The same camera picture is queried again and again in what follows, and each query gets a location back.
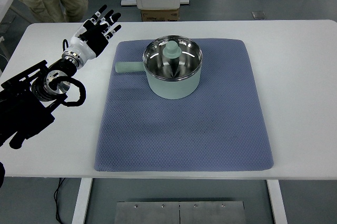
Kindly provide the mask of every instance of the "floor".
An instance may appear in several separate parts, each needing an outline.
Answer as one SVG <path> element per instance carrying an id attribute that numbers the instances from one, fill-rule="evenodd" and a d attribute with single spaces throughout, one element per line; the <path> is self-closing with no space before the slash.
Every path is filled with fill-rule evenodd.
<path id="1" fill-rule="evenodd" d="M 137 7 L 121 7 L 121 0 L 89 0 L 90 17 L 103 4 L 120 12 L 121 22 L 141 21 Z M 13 6 L 34 22 L 25 5 Z M 180 21 L 254 20 L 252 11 L 264 11 L 267 20 L 337 21 L 337 0 L 190 0 L 180 8 Z M 16 16 L 2 34 L 13 53 L 29 23 Z M 0 56 L 0 69 L 6 61 Z M 58 223 L 55 219 L 55 178 L 5 178 L 0 189 L 0 223 Z M 60 216 L 71 223 L 79 178 L 61 187 Z M 280 181 L 288 223 L 337 223 L 337 181 Z M 273 223 L 265 181 L 122 180 L 95 179 L 86 223 L 114 223 L 118 201 L 240 200 L 247 223 Z"/>

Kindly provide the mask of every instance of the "blue mat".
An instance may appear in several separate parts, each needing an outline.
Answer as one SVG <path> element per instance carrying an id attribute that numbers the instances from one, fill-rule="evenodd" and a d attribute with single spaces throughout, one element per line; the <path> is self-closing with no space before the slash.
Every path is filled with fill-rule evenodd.
<path id="1" fill-rule="evenodd" d="M 145 72 L 113 69 L 97 143 L 97 171 L 249 171 L 273 166 L 245 45 L 194 39 L 203 53 L 189 96 L 163 99 Z M 151 41 L 119 43 L 117 61 L 141 61 Z"/>

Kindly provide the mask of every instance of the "white table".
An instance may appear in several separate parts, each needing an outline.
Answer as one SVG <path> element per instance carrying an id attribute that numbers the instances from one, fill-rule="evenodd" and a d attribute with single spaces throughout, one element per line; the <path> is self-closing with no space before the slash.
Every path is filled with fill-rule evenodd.
<path id="1" fill-rule="evenodd" d="M 0 148 L 7 176 L 81 178 L 266 179 L 272 203 L 282 201 L 277 179 L 337 179 L 337 23 L 319 21 L 220 21 L 121 23 L 105 51 L 75 78 L 87 89 L 78 108 L 60 106 L 56 120 L 20 150 Z M 33 24 L 0 78 L 3 83 L 45 59 L 62 54 L 62 40 L 80 24 Z M 250 56 L 274 166 L 242 172 L 97 172 L 96 141 L 116 46 L 164 35 L 242 40 Z M 77 92 L 69 92 L 77 99 Z M 284 220 L 284 209 L 280 221 Z"/>

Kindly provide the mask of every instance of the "mint green saucepan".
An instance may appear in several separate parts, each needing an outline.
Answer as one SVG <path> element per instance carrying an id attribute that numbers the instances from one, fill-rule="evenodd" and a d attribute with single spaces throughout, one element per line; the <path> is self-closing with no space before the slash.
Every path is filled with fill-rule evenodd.
<path id="1" fill-rule="evenodd" d="M 189 38 L 165 36 L 151 42 L 142 62 L 117 62 L 117 73 L 145 71 L 151 90 L 165 99 L 190 95 L 200 80 L 202 52 Z"/>

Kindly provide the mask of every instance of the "metal plate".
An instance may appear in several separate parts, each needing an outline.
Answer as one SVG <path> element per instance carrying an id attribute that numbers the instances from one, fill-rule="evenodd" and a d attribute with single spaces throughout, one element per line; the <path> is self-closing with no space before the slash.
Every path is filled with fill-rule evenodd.
<path id="1" fill-rule="evenodd" d="M 179 224 L 179 202 L 118 202 L 115 224 Z"/>
<path id="2" fill-rule="evenodd" d="M 242 201 L 118 202 L 115 224 L 245 224 Z"/>
<path id="3" fill-rule="evenodd" d="M 245 224 L 243 202 L 180 202 L 180 223 Z"/>
<path id="4" fill-rule="evenodd" d="M 252 15 L 255 20 L 265 20 L 267 18 L 264 11 L 252 12 Z"/>

